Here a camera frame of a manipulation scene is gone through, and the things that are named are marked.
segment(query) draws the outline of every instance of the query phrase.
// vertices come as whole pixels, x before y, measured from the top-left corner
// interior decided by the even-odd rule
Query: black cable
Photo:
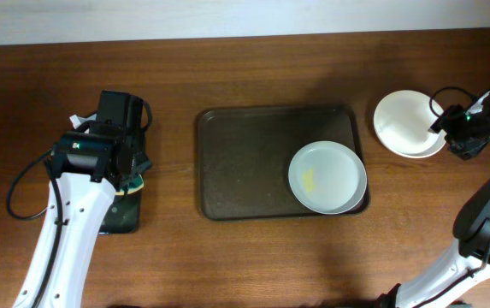
[[[127,197],[127,195],[128,195],[128,184],[125,185],[125,188],[123,188],[123,192],[124,192],[123,197],[121,197],[117,203],[123,202],[123,200],[125,200],[125,198]]]
[[[91,123],[93,123],[94,121],[93,120],[87,120],[87,121],[84,121],[83,123],[81,123],[76,129],[74,129],[75,132],[78,132],[78,133],[84,133],[85,130],[87,130],[90,126],[91,126]],[[37,163],[41,162],[42,160],[44,160],[47,156],[49,156],[50,152],[51,152],[52,149],[49,149],[48,151],[46,151],[45,153],[41,154],[40,157],[36,158],[33,162],[31,162],[30,164],[28,164],[15,178],[15,180],[13,181],[13,183],[11,184],[11,187],[9,188],[9,192],[7,192],[7,198],[5,199],[5,207],[7,209],[7,212],[9,213],[9,215],[11,217],[13,217],[14,219],[18,219],[18,220],[22,220],[22,221],[30,221],[32,219],[36,219],[40,216],[42,216],[45,211],[47,210],[47,208],[44,208],[42,209],[39,213],[36,213],[34,215],[30,215],[30,216],[19,216],[17,214],[15,214],[13,212],[13,209],[11,208],[11,197],[13,196],[13,191],[15,190],[15,187],[16,185],[19,183],[19,181],[21,180],[21,178],[33,167],[35,166]]]
[[[429,99],[429,108],[431,109],[431,112],[433,112],[433,114],[436,116],[436,117],[441,117],[442,115],[439,115],[438,113],[436,113],[436,111],[434,111],[434,108],[433,108],[433,100],[434,98],[441,92],[443,91],[446,91],[446,90],[455,90],[455,91],[460,91],[461,93],[467,95],[472,101],[473,101],[473,104],[478,100],[478,97],[471,94],[470,92],[467,92],[466,90],[464,90],[463,88],[460,88],[459,86],[445,86],[443,87],[442,89],[439,89],[437,90],[433,96]]]
[[[53,241],[53,246],[50,249],[49,262],[47,263],[47,268],[45,269],[45,274],[43,276],[43,280],[41,281],[41,285],[39,286],[38,295],[36,299],[33,301],[32,308],[37,308],[43,295],[45,293],[45,289],[49,284],[50,273],[53,270],[53,265],[55,264],[56,253],[58,252],[58,246],[60,244],[60,238],[62,235],[62,225],[64,223],[64,217],[62,215],[62,198],[60,196],[60,190],[58,189],[58,184],[56,183],[56,179],[53,176],[50,163],[47,161],[43,161],[45,169],[47,170],[47,175],[49,176],[49,180],[51,185],[53,186],[53,192],[55,193],[56,198],[56,214],[57,218],[55,220],[56,224],[56,232],[55,232],[55,240]]]
[[[434,302],[435,300],[441,298],[444,294],[450,292],[450,290],[452,290],[459,283],[465,281],[467,278],[473,278],[476,273],[478,273],[481,270],[484,270],[487,267],[489,258],[490,258],[490,240],[487,243],[486,251],[484,253],[484,256],[482,257],[482,264],[481,264],[480,267],[478,267],[476,269],[468,269],[466,274],[464,274],[461,277],[457,278],[452,284],[450,284],[444,290],[440,291],[434,297],[432,297],[430,299],[426,299],[422,303],[420,303],[418,305],[415,305],[413,308],[420,308],[420,307],[423,307],[423,306],[425,306],[427,304],[430,304],[430,303]]]
[[[28,170],[30,170],[33,166],[35,166],[37,163],[41,162],[44,158],[46,158],[48,155],[50,154],[50,149],[48,151],[46,151],[45,153],[41,154],[40,157],[36,158],[33,162],[31,162],[30,164],[28,164],[15,178],[15,180],[13,181],[13,183],[11,184],[11,187],[9,189],[9,192],[7,193],[7,198],[5,199],[5,206],[7,208],[7,212],[9,213],[9,215],[11,215],[11,217],[13,217],[14,219],[18,219],[18,220],[23,220],[23,221],[29,221],[29,220],[32,220],[32,219],[35,219],[35,218],[38,218],[40,216],[43,215],[43,213],[45,213],[45,211],[47,210],[47,208],[44,208],[43,210],[41,210],[39,213],[37,214],[34,214],[34,215],[30,215],[30,216],[19,216],[17,214],[15,214],[13,212],[13,209],[11,209],[11,196],[13,195],[13,191],[15,190],[15,187],[16,187],[16,184],[19,183],[19,181],[21,180],[21,178],[26,174],[26,172],[28,172]]]
[[[142,127],[142,132],[145,133],[145,131],[150,128],[151,123],[153,122],[153,115],[151,114],[151,108],[148,102],[142,100],[142,106],[144,106],[145,112],[148,115],[148,122],[145,124],[144,127]]]

